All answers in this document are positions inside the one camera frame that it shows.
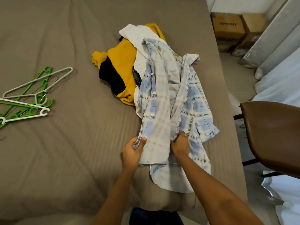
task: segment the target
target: bed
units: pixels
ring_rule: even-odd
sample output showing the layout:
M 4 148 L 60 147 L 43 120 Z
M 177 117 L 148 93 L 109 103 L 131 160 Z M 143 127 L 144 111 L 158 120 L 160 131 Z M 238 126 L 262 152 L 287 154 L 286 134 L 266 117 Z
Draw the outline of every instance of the bed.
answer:
M 0 0 L 0 93 L 45 66 L 73 74 L 47 97 L 47 117 L 0 130 L 0 219 L 54 213 L 95 214 L 122 170 L 123 145 L 141 120 L 114 97 L 91 63 L 118 44 L 118 31 L 156 23 L 179 55 L 198 53 L 198 74 L 220 133 L 204 143 L 212 175 L 247 202 L 235 125 L 205 0 Z M 127 208 L 180 211 L 205 223 L 195 194 L 160 189 L 139 167 Z

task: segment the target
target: forearm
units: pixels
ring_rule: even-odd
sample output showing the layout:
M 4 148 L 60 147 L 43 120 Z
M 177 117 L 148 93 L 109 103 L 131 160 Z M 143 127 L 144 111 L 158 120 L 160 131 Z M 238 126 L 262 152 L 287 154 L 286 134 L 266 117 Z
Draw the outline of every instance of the forearm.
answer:
M 123 170 L 91 225 L 120 225 L 134 171 Z
M 233 192 L 201 169 L 187 155 L 177 158 L 211 225 L 262 224 Z

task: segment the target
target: floor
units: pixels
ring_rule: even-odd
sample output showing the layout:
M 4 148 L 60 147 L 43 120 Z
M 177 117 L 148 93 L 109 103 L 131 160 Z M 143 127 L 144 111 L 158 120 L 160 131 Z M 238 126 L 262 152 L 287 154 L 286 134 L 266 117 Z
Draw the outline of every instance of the floor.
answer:
M 232 115 L 241 114 L 239 104 L 250 101 L 256 94 L 253 87 L 256 83 L 253 77 L 254 70 L 242 67 L 238 64 L 239 57 L 233 57 L 227 53 L 220 53 L 220 59 L 232 106 Z M 235 121 L 242 161 L 247 161 L 255 157 L 250 151 L 243 124 L 243 120 Z M 264 170 L 269 169 L 260 163 L 244 167 L 249 207 L 265 225 L 279 225 L 275 205 L 281 202 L 272 198 L 269 192 L 261 186 L 263 178 L 260 175 Z M 185 225 L 197 224 L 185 217 L 182 217 L 182 220 Z

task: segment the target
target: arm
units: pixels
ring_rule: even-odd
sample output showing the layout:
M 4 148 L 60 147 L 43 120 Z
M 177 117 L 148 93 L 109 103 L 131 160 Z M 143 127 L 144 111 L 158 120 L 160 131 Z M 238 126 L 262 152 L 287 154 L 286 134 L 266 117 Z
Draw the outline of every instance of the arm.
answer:
M 135 150 L 133 144 L 136 140 L 137 137 L 132 138 L 123 148 L 123 171 L 91 225 L 121 224 L 130 182 L 139 165 L 141 154 L 146 143 L 146 139 L 143 138 Z
M 171 148 L 187 179 L 204 207 L 210 225 L 258 224 L 259 218 L 225 185 L 201 169 L 188 155 L 190 145 L 185 132 L 178 135 Z

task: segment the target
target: chair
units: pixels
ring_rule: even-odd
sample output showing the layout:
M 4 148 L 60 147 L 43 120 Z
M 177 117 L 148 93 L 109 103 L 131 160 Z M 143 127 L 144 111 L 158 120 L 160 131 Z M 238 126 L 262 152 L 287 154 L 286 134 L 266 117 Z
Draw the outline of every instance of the chair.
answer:
M 278 102 L 241 103 L 247 138 L 255 159 L 243 166 L 260 162 L 274 170 L 262 177 L 286 174 L 300 178 L 300 108 Z

